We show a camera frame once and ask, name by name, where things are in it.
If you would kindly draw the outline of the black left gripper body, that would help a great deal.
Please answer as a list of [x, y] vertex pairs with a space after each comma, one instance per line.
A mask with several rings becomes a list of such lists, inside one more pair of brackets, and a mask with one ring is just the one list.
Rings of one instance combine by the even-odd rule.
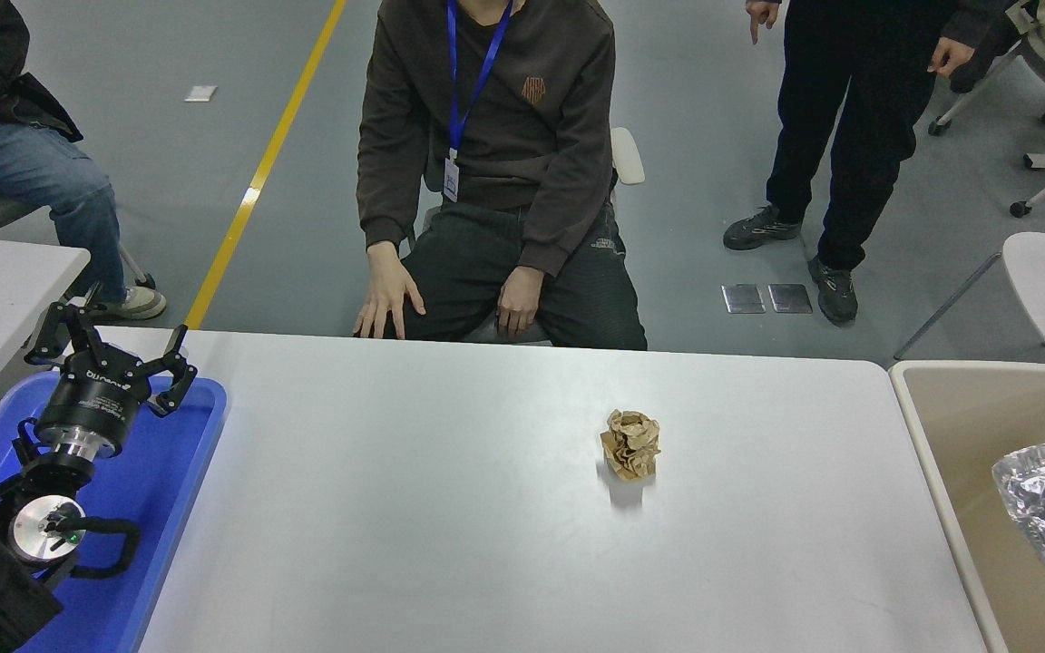
[[149, 376], [140, 358], [66, 356], [59, 384], [34, 425], [38, 442], [51, 447], [76, 443], [96, 452], [124, 450], [134, 418], [150, 398]]

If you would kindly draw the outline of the lanyard person's right hand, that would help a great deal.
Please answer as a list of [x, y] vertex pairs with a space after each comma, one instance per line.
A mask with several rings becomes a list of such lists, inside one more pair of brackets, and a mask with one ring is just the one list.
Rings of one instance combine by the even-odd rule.
[[353, 336], [361, 339], [386, 339], [389, 327], [394, 329], [394, 339], [407, 340], [407, 314], [426, 314], [425, 302], [414, 278], [399, 257], [394, 241], [378, 241], [366, 247], [366, 263], [369, 278], [366, 298], [356, 323]]

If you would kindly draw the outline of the lanyard person's left hand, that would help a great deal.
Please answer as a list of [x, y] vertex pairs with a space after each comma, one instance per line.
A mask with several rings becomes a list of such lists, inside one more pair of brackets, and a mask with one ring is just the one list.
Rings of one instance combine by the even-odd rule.
[[501, 288], [496, 313], [502, 337], [518, 339], [533, 326], [544, 279], [544, 272], [530, 266], [517, 266], [507, 277]]

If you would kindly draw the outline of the standing person's right hand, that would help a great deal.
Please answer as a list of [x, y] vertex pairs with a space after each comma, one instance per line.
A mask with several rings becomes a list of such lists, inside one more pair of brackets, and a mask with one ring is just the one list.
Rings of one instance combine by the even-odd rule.
[[744, 11], [749, 16], [749, 36], [752, 44], [759, 43], [760, 33], [772, 30], [780, 17], [780, 1], [746, 1]]

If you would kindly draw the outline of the standing person's left hand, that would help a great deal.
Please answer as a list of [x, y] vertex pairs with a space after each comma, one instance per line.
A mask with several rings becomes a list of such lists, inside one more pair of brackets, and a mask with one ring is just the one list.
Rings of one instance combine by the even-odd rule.
[[926, 66], [926, 72], [940, 75], [942, 78], [950, 78], [953, 72], [966, 65], [974, 54], [973, 46], [950, 40], [949, 37], [940, 37], [934, 47], [932, 59]]

